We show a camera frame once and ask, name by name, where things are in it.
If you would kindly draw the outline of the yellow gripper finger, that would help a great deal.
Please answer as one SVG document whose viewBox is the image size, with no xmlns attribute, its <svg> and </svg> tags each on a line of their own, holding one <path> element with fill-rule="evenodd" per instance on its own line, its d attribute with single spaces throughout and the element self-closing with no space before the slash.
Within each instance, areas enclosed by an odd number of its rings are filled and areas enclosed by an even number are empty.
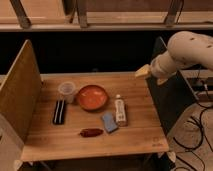
<svg viewBox="0 0 213 171">
<path fill-rule="evenodd" d="M 136 72 L 135 72 L 135 77 L 136 78 L 147 78 L 149 77 L 151 74 L 150 72 L 150 65 L 149 64 L 146 64 L 144 66 L 142 66 L 140 69 L 138 69 Z"/>
<path fill-rule="evenodd" d="M 168 81 L 168 78 L 157 79 L 157 85 L 162 85 Z"/>
</svg>

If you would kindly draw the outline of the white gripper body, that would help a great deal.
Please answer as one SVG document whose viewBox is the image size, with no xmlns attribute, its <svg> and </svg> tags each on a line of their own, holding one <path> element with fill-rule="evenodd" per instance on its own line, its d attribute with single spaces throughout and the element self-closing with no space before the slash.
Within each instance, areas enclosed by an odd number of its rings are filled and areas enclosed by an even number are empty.
<svg viewBox="0 0 213 171">
<path fill-rule="evenodd" d="M 170 78 L 177 71 L 177 66 L 169 53 L 163 53 L 151 61 L 150 70 L 156 78 Z"/>
</svg>

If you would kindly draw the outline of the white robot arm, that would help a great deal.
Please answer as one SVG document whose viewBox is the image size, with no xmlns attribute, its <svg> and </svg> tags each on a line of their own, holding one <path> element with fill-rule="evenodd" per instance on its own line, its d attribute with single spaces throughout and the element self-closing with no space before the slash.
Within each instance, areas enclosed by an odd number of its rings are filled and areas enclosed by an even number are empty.
<svg viewBox="0 0 213 171">
<path fill-rule="evenodd" d="M 178 70 L 200 64 L 213 71 L 213 37 L 191 31 L 172 35 L 166 51 L 135 72 L 135 77 L 168 79 Z"/>
</svg>

